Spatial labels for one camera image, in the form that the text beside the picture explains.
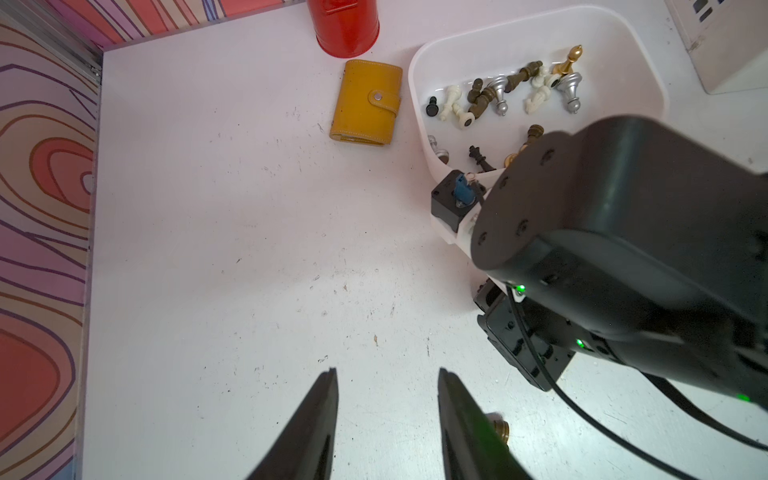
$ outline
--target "chess pawn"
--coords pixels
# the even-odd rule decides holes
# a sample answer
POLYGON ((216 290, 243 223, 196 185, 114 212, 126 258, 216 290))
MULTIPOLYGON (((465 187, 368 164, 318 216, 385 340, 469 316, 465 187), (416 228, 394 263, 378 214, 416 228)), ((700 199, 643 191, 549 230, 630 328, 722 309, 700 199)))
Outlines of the chess pawn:
POLYGON ((507 101, 504 99, 504 89, 507 87, 507 83, 509 83, 509 80, 502 75, 494 78, 493 81, 488 84, 488 87, 493 90, 493 93, 496 96, 496 113, 502 117, 507 114, 507 110, 509 109, 507 101))
POLYGON ((496 93, 491 88, 483 88, 480 95, 475 99, 475 103, 469 105, 469 113, 473 114, 475 118, 480 118, 488 105, 496 98, 496 93))
POLYGON ((566 107, 572 114, 576 113, 581 108, 581 101, 576 96, 576 87, 581 83, 581 74, 578 72, 565 75, 560 79, 560 83, 556 87, 559 91, 563 92, 566 107))
POLYGON ((557 64, 552 68, 552 73, 559 74, 560 76, 573 73, 573 64, 581 57, 582 53, 584 52, 581 50, 581 45, 576 45, 568 52, 568 59, 565 62, 557 64))
POLYGON ((458 102, 454 103, 451 106, 451 109, 453 110, 453 113, 455 113, 458 117, 458 127, 462 130, 475 122, 475 116, 471 112, 464 110, 462 106, 458 104, 458 102))
POLYGON ((435 155, 437 155, 437 158, 439 158, 442 163, 448 164, 448 159, 449 159, 448 151, 437 148, 437 140, 435 139, 435 136, 427 135, 427 140, 429 140, 429 146, 432 147, 432 151, 435 152, 435 155))
POLYGON ((544 84, 536 89, 533 96, 525 99, 525 113, 532 114, 541 107, 541 104, 549 100, 552 96, 552 85, 559 79, 559 74, 548 75, 544 80, 544 84))
POLYGON ((429 97, 429 105, 427 105, 427 108, 425 110, 429 117, 434 117, 435 115, 437 115, 437 111, 438 111, 437 97, 429 97))
POLYGON ((543 63, 541 60, 539 61, 532 61, 528 65, 524 66, 520 69, 520 71, 514 75, 509 75, 507 77, 507 86, 504 89, 505 93, 509 93, 517 88, 518 85, 520 85, 523 81, 528 81, 529 78, 535 77, 538 75, 538 72, 541 70, 541 66, 543 63))
POLYGON ((531 125, 531 126, 528 128, 528 139, 525 141, 525 143, 523 144, 523 146, 522 146, 522 147, 520 147, 520 150, 518 150, 518 152, 517 152, 516 154, 509 154, 509 155, 508 155, 508 156, 507 156, 507 157, 504 159, 504 167, 509 167, 509 165, 512 163, 512 161, 513 161, 513 160, 514 160, 514 159, 515 159, 515 158, 516 158, 516 157, 517 157, 519 154, 521 154, 523 150, 525 150, 526 148, 528 148, 528 145, 532 144, 533 142, 535 142, 536 140, 538 140, 539 138, 541 138, 541 136, 542 136, 543 134, 544 134, 544 127, 542 127, 541 125, 536 125, 536 124, 533 124, 533 125, 531 125))
POLYGON ((547 68, 539 68, 536 76, 531 79, 531 86, 533 88, 541 87, 544 84, 544 80, 546 80, 549 75, 550 74, 547 73, 547 68))
POLYGON ((482 78, 476 78, 472 82, 472 90, 467 93, 467 101, 471 104, 475 103, 475 100, 480 96, 482 91, 482 78))
POLYGON ((445 104, 440 112, 440 121, 448 120, 453 104, 462 96, 462 89, 458 85, 451 85, 445 89, 445 104))

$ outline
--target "white plastic bin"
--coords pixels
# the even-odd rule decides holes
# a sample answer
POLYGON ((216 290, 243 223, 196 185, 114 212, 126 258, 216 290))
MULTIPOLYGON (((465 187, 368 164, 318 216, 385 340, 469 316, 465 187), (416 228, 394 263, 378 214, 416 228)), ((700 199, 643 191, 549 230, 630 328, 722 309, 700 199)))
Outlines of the white plastic bin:
POLYGON ((478 176, 491 187, 503 171, 504 159, 525 142, 531 124, 540 124, 545 131, 574 133, 617 114, 662 120, 667 110, 666 91, 632 27, 618 14, 594 6, 566 8, 432 41, 413 57, 408 83, 422 148, 436 182, 451 170, 481 171, 468 156, 469 146, 475 145, 498 169, 478 176), (536 60, 551 68, 563 62, 575 45, 584 49, 574 64, 574 71, 584 77, 578 87, 581 109, 577 114, 568 113, 559 91, 553 91, 534 114, 526 114, 523 102, 533 93, 530 82, 505 94, 509 105, 505 117, 496 114, 494 101, 466 130, 459 129, 453 113, 442 122, 425 112, 433 95, 442 111, 443 91, 449 85, 462 87, 460 102, 466 109, 466 94, 475 78, 509 75, 536 60), (448 150, 447 165, 434 155, 427 135, 434 135, 439 148, 448 150))

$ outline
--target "white chess piece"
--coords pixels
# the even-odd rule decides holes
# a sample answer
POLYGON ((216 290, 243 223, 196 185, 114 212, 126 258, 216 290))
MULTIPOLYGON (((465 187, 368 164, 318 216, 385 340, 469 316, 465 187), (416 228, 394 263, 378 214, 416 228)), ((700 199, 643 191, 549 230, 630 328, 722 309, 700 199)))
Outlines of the white chess piece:
POLYGON ((548 68, 545 68, 544 66, 541 66, 538 69, 538 75, 531 79, 531 86, 533 88, 539 88, 544 84, 544 80, 546 80, 547 76, 550 75, 547 73, 547 70, 548 68))
POLYGON ((549 74, 544 79, 544 84, 536 89, 530 98, 525 99, 525 113, 532 114, 541 104, 552 96, 552 85, 560 78, 560 74, 549 74))
POLYGON ((464 130, 475 121, 475 115, 464 110, 458 102, 453 104, 453 113, 458 117, 458 127, 464 130))
POLYGON ((448 116, 453 111, 453 104, 462 96, 462 88, 458 85, 451 85, 445 89, 445 104, 440 112, 440 121, 448 120, 448 116))

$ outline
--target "black cable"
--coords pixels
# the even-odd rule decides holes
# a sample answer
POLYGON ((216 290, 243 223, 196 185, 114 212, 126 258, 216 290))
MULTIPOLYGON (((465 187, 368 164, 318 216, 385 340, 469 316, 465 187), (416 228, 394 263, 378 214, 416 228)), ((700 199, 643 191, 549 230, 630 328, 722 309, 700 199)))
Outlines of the black cable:
POLYGON ((653 383, 654 386, 664 394, 664 396, 671 400, 672 403, 677 405, 680 410, 686 412, 694 419, 702 422, 704 425, 710 427, 711 429, 717 430, 725 436, 731 437, 737 442, 742 442, 744 445, 768 452, 768 445, 764 445, 756 440, 752 440, 751 438, 740 434, 735 430, 729 429, 722 423, 707 415, 705 412, 699 409, 699 407, 695 406, 685 395, 683 395, 680 390, 676 389, 671 383, 669 383, 667 379, 663 379, 655 375, 650 375, 648 373, 644 373, 643 375, 645 378, 650 380, 650 382, 653 383))
POLYGON ((555 383, 554 379, 552 379, 552 376, 549 374, 547 367, 544 366, 544 362, 541 361, 541 357, 539 357, 538 353, 534 349, 533 342, 531 341, 531 337, 528 336, 528 325, 526 324, 522 313, 520 312, 520 310, 518 310, 518 305, 512 299, 512 296, 513 296, 512 288, 509 285, 507 285, 507 301, 509 302, 509 307, 512 311, 512 315, 515 317, 515 323, 520 329, 520 334, 522 334, 523 336, 523 341, 525 342, 525 346, 528 347, 528 351, 531 352, 531 356, 533 357, 533 360, 536 362, 536 366, 538 367, 539 371, 541 371, 541 374, 544 376, 547 382, 549 382, 554 392, 558 394, 558 396, 563 400, 563 402, 565 402, 566 405, 571 407, 571 409, 574 412, 576 412, 577 415, 579 415, 586 423, 595 427, 600 433, 602 433, 603 435, 607 436, 609 439, 616 442, 619 446, 624 447, 626 450, 629 450, 630 452, 634 453, 635 455, 642 458, 646 462, 650 463, 654 467, 674 477, 681 478, 682 480, 697 480, 696 477, 688 475, 687 473, 678 470, 672 465, 662 462, 658 458, 647 454, 643 450, 640 450, 638 447, 624 440, 619 435, 616 435, 611 430, 603 426, 603 424, 593 419, 588 413, 582 410, 580 406, 576 405, 576 402, 571 400, 571 397, 567 396, 565 392, 560 390, 560 387, 558 387, 557 383, 555 383))

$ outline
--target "yellow wallet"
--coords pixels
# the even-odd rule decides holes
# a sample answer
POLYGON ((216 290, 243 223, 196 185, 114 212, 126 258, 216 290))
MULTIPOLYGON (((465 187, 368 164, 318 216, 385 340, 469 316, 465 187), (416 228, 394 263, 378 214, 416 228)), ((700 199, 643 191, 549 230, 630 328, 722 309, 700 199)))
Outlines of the yellow wallet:
POLYGON ((344 68, 330 137, 338 141, 386 145, 400 110, 402 68, 350 60, 344 68))

